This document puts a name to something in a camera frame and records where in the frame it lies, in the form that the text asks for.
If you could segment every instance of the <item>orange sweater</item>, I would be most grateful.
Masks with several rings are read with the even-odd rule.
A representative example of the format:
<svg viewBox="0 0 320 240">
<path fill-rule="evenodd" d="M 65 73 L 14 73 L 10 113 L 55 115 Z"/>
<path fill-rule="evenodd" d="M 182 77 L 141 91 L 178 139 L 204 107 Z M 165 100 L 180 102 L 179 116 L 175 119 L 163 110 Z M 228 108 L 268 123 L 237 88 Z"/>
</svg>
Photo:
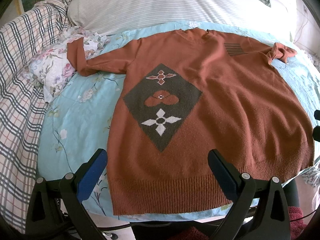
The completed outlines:
<svg viewBox="0 0 320 240">
<path fill-rule="evenodd" d="M 69 43 L 81 75 L 126 74 L 107 146 L 114 215 L 228 203 L 207 163 L 213 148 L 256 179 L 284 182 L 311 166 L 309 117 L 270 65 L 295 54 L 280 43 L 197 28 L 133 40 L 88 61 L 82 39 Z"/>
</svg>

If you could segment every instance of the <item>black striped patch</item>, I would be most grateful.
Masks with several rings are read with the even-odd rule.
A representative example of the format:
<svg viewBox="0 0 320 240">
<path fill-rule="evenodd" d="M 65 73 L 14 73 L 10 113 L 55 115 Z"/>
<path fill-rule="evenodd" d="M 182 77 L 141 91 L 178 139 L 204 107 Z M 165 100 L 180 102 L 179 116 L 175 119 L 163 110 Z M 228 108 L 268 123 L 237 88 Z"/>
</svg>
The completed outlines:
<svg viewBox="0 0 320 240">
<path fill-rule="evenodd" d="M 224 46 L 230 56 L 245 54 L 239 43 L 225 43 Z"/>
</svg>

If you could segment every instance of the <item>plaid blanket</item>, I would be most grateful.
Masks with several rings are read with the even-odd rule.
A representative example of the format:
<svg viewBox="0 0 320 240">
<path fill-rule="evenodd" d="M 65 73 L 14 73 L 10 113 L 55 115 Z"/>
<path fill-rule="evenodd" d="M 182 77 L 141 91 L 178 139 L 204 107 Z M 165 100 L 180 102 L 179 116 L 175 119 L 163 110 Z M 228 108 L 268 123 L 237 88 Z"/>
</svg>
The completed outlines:
<svg viewBox="0 0 320 240">
<path fill-rule="evenodd" d="M 43 89 L 27 83 L 23 67 L 71 26 L 71 0 L 45 0 L 0 29 L 0 213 L 24 232 L 36 177 L 38 140 L 47 110 Z"/>
</svg>

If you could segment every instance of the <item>bed sheet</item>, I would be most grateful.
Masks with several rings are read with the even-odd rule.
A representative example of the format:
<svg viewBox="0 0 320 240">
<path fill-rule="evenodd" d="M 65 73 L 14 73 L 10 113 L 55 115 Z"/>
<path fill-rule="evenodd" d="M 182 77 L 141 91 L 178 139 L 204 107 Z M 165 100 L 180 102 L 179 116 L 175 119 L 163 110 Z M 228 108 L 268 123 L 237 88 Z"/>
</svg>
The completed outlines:
<svg viewBox="0 0 320 240">
<path fill-rule="evenodd" d="M 186 30 L 195 27 L 249 36 L 270 46 L 279 41 L 296 49 L 298 54 L 289 58 L 287 64 L 276 59 L 272 65 L 291 86 L 308 113 L 313 126 L 317 125 L 313 113 L 315 109 L 320 109 L 318 90 L 320 73 L 294 44 L 285 40 L 276 40 L 271 34 L 229 25 L 183 20 L 113 35 L 102 53 L 120 48 L 132 39 L 175 29 Z M 51 103 L 44 119 L 38 153 L 40 176 L 45 177 L 46 180 L 60 179 L 70 171 L 75 172 L 82 163 L 87 162 L 97 148 L 106 148 L 109 126 L 123 87 L 124 78 L 125 75 L 100 72 L 89 77 L 76 74 L 71 79 L 63 92 Z M 316 142 L 315 152 L 316 162 L 319 160 L 318 142 Z M 252 205 L 256 204 L 257 200 L 253 200 Z M 84 201 L 83 205 L 91 213 L 125 221 L 198 220 L 225 215 L 231 207 L 231 205 L 226 205 L 212 210 L 183 214 L 142 214 L 115 217 L 113 216 L 105 171 L 90 198 Z"/>
</svg>

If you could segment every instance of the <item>white floral cloth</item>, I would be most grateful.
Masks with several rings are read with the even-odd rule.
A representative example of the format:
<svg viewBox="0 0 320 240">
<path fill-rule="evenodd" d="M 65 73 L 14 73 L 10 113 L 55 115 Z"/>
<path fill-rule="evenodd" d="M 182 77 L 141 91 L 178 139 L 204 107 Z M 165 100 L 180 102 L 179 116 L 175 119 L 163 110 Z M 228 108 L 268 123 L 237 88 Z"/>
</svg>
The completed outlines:
<svg viewBox="0 0 320 240">
<path fill-rule="evenodd" d="M 24 78 L 33 85 L 44 88 L 44 101 L 51 102 L 65 87 L 75 69 L 67 59 L 67 44 L 84 38 L 86 59 L 99 55 L 110 39 L 84 30 L 82 27 L 72 27 L 58 37 L 58 42 L 38 51 L 24 69 Z"/>
</svg>

